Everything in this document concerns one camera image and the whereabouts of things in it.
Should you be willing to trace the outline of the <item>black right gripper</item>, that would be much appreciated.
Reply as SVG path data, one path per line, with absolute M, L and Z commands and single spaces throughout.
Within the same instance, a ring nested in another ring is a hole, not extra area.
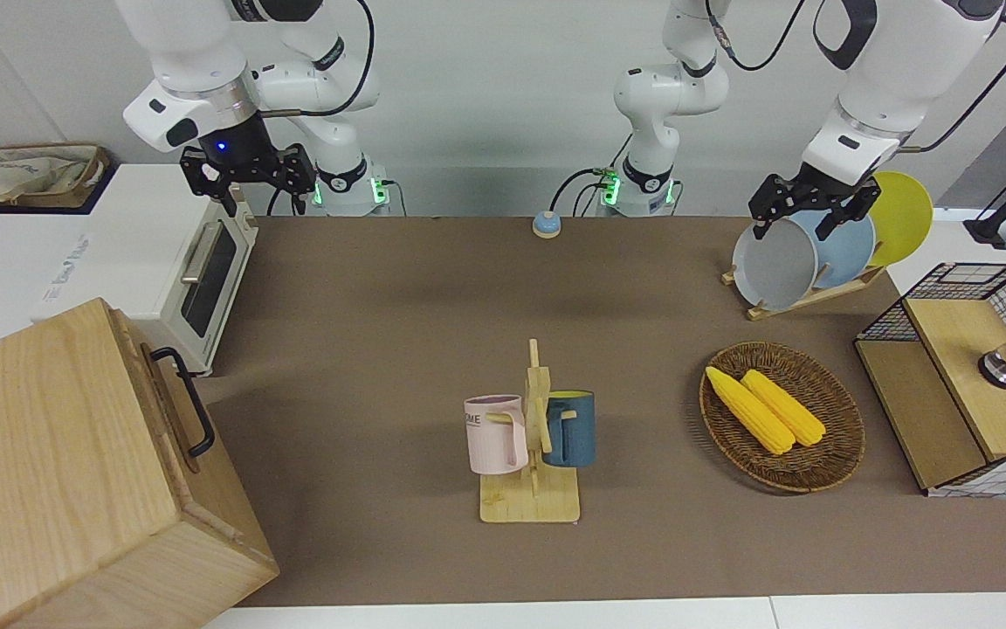
M 292 195 L 294 216 L 307 214 L 308 194 L 318 180 L 313 163 L 302 144 L 277 148 L 259 113 L 196 143 L 181 151 L 185 180 L 192 194 L 221 198 L 229 218 L 237 216 L 239 203 L 239 187 L 233 183 L 270 184 Z

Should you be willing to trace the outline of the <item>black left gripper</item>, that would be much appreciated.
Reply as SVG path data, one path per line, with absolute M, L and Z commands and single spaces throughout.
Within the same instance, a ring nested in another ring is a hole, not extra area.
M 762 180 L 749 200 L 754 219 L 752 235 L 763 240 L 775 220 L 795 212 L 826 211 L 815 234 L 818 240 L 827 240 L 846 220 L 866 218 L 882 192 L 872 175 L 863 182 L 843 183 L 809 164 L 803 164 L 791 178 L 771 174 Z

